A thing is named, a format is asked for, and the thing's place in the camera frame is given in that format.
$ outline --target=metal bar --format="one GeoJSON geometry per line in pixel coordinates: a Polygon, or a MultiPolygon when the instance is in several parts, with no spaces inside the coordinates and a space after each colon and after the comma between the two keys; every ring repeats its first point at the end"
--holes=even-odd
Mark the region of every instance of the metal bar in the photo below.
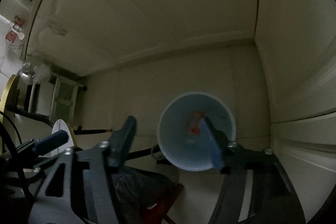
{"type": "Polygon", "coordinates": [[[90,179],[92,194],[99,224],[118,224],[118,218],[112,197],[110,185],[105,172],[104,150],[109,148],[93,148],[90,153],[90,179]]]}
{"type": "MultiPolygon", "coordinates": [[[[126,160],[132,160],[132,159],[137,159],[137,158],[149,156],[151,154],[151,150],[152,150],[151,148],[148,148],[148,149],[128,153],[126,160]]],[[[156,148],[154,148],[153,153],[157,153],[157,152],[160,152],[160,151],[161,151],[160,147],[156,147],[156,148]]]]}
{"type": "Polygon", "coordinates": [[[54,126],[54,123],[51,122],[49,120],[49,117],[46,116],[46,115],[42,115],[42,114],[37,114],[37,113],[29,113],[23,109],[20,109],[20,108],[14,108],[14,109],[9,109],[9,111],[12,111],[18,115],[21,115],[21,116],[24,116],[24,117],[27,117],[29,119],[32,119],[32,120],[35,120],[35,121],[39,121],[39,122],[44,122],[46,123],[47,125],[49,125],[51,128],[53,128],[54,126]]]}
{"type": "Polygon", "coordinates": [[[70,117],[69,117],[70,124],[72,124],[73,121],[74,121],[77,92],[78,92],[78,84],[73,88],[73,94],[72,94],[72,98],[71,98],[72,106],[71,106],[70,117]]]}
{"type": "Polygon", "coordinates": [[[88,129],[88,130],[74,130],[73,133],[75,135],[88,135],[88,134],[99,134],[112,132],[112,129],[88,129]]]}
{"type": "Polygon", "coordinates": [[[167,223],[168,224],[176,224],[176,222],[174,221],[174,220],[172,220],[169,216],[167,216],[167,215],[165,215],[164,217],[163,217],[163,219],[165,220],[165,221],[167,221],[167,223]]]}
{"type": "Polygon", "coordinates": [[[59,85],[60,85],[60,79],[59,77],[57,77],[55,87],[54,87],[54,93],[52,94],[51,107],[50,107],[50,119],[53,121],[55,121],[54,114],[56,112],[56,107],[57,107],[57,103],[55,101],[58,95],[59,85]]]}
{"type": "Polygon", "coordinates": [[[29,106],[28,106],[28,112],[30,113],[32,112],[32,107],[33,107],[35,87],[36,87],[36,84],[33,84],[33,86],[31,87],[29,106]]]}

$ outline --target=white tile wall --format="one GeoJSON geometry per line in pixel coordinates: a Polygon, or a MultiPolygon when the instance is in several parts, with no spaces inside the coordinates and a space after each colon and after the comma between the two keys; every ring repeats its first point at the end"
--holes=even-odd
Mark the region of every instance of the white tile wall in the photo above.
{"type": "Polygon", "coordinates": [[[6,34],[8,25],[0,21],[0,95],[8,81],[8,78],[16,74],[22,67],[20,50],[8,49],[6,46],[6,34]]]}

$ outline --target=blue handle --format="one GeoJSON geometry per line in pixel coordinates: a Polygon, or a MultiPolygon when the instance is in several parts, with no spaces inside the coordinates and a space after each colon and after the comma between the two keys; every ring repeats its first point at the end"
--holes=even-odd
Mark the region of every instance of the blue handle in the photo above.
{"type": "Polygon", "coordinates": [[[44,138],[43,140],[35,143],[33,152],[38,156],[45,155],[46,153],[55,150],[56,148],[64,145],[68,142],[69,136],[68,133],[64,130],[59,130],[54,134],[44,138]]]}
{"type": "Polygon", "coordinates": [[[212,135],[212,132],[204,118],[200,119],[199,125],[201,136],[204,137],[206,145],[208,146],[208,152],[211,157],[212,165],[214,168],[221,170],[224,167],[224,163],[222,161],[222,149],[216,142],[216,139],[212,135]]]}

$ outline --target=black cable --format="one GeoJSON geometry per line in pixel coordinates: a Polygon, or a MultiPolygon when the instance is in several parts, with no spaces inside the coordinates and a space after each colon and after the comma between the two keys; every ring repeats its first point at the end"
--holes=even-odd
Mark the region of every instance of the black cable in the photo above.
{"type": "Polygon", "coordinates": [[[26,183],[26,177],[25,177],[25,174],[23,172],[23,168],[20,164],[19,155],[16,151],[16,147],[15,147],[9,133],[7,132],[7,130],[5,129],[5,127],[3,126],[2,123],[0,123],[0,137],[2,138],[3,142],[6,144],[8,150],[9,150],[11,156],[12,156],[12,160],[14,161],[14,164],[16,166],[16,172],[17,172],[17,175],[18,175],[19,180],[20,180],[21,188],[22,188],[23,193],[26,197],[28,205],[30,206],[34,202],[34,197],[28,189],[28,185],[26,183]]]}
{"type": "Polygon", "coordinates": [[[38,113],[30,113],[28,111],[25,111],[24,109],[13,107],[10,108],[9,111],[14,112],[15,114],[21,115],[23,117],[27,117],[29,119],[38,121],[38,122],[44,122],[51,128],[54,127],[54,123],[49,120],[49,117],[46,115],[38,114],[38,113]]]}
{"type": "Polygon", "coordinates": [[[19,142],[20,142],[20,144],[22,144],[22,140],[21,140],[20,133],[19,133],[19,131],[17,130],[17,128],[16,128],[14,122],[13,122],[13,121],[12,121],[6,114],[5,114],[5,113],[3,113],[2,111],[0,111],[0,114],[1,114],[2,116],[4,116],[4,117],[10,122],[10,124],[12,125],[12,127],[14,128],[14,130],[15,130],[15,132],[16,132],[17,137],[19,138],[19,142]]]}
{"type": "Polygon", "coordinates": [[[152,152],[157,153],[160,151],[161,151],[160,147],[158,145],[157,146],[155,145],[152,148],[128,153],[126,160],[133,160],[133,159],[149,156],[150,154],[152,154],[152,152]]]}

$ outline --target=red object in bucket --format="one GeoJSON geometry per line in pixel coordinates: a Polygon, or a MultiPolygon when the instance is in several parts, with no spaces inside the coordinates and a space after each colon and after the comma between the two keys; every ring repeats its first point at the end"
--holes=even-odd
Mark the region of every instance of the red object in bucket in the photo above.
{"type": "Polygon", "coordinates": [[[205,115],[204,112],[194,112],[190,120],[188,132],[195,135],[200,135],[200,119],[205,115]]]}

